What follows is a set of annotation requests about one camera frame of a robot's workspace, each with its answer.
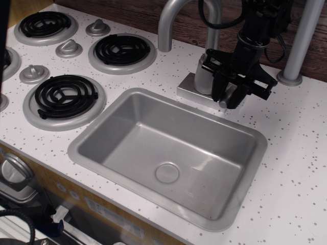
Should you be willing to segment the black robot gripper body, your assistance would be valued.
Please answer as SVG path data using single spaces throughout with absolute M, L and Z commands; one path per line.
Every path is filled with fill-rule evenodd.
M 237 45 L 232 53 L 209 48 L 202 68 L 214 75 L 221 72 L 234 85 L 247 86 L 248 94 L 268 99 L 277 81 L 260 65 L 260 57 L 270 44 L 270 38 L 250 38 L 250 34 L 239 31 Z

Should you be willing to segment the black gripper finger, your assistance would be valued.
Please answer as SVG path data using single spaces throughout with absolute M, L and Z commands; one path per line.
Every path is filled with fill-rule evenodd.
M 222 97 L 222 95 L 224 94 L 227 88 L 228 83 L 229 81 L 227 77 L 223 75 L 221 72 L 217 72 L 214 75 L 213 84 L 212 84 L 212 93 L 211 93 L 214 102 L 218 102 L 219 99 Z
M 245 96 L 248 94 L 249 88 L 247 86 L 238 86 L 232 93 L 228 103 L 227 109 L 236 109 L 237 106 L 242 102 Z

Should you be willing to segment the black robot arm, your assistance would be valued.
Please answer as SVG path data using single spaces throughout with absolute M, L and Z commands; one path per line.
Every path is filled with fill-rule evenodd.
M 291 22 L 293 1 L 242 1 L 241 15 L 228 23 L 214 24 L 204 15 L 204 2 L 198 2 L 202 21 L 212 29 L 221 30 L 243 22 L 238 32 L 237 45 L 232 53 L 209 48 L 202 68 L 213 74 L 211 97 L 220 107 L 235 109 L 247 95 L 254 94 L 267 100 L 277 80 L 260 65 L 260 57 L 267 54 L 272 38 L 278 40 L 286 55 L 286 45 L 281 36 Z

